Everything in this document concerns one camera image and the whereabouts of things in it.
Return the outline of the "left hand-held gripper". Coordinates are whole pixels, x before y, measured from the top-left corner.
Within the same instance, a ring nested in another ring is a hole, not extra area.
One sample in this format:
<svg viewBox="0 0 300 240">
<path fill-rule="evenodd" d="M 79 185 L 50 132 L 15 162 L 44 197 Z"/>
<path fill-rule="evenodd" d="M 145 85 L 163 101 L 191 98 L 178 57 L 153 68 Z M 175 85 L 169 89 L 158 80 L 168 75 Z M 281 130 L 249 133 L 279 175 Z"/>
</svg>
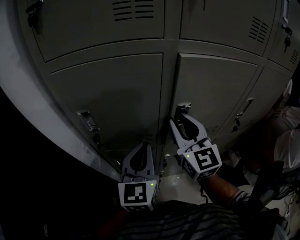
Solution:
<svg viewBox="0 0 300 240">
<path fill-rule="evenodd" d="M 118 184 L 120 204 L 127 212 L 154 210 L 160 177 L 155 174 L 152 148 L 148 142 L 136 146 L 123 160 L 122 182 Z M 134 176 L 140 172 L 146 176 Z"/>
</svg>

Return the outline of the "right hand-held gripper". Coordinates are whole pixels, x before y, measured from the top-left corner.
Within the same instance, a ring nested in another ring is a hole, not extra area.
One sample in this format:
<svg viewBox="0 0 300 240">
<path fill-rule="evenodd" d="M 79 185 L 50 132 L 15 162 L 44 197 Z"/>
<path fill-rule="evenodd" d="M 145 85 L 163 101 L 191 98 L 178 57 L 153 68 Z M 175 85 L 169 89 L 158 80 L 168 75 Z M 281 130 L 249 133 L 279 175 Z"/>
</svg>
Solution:
<svg viewBox="0 0 300 240">
<path fill-rule="evenodd" d="M 181 113 L 180 122 L 185 135 L 176 121 L 169 119 L 172 139 L 179 148 L 180 166 L 193 181 L 214 175 L 222 165 L 217 145 L 210 142 L 203 124 L 193 117 Z"/>
</svg>

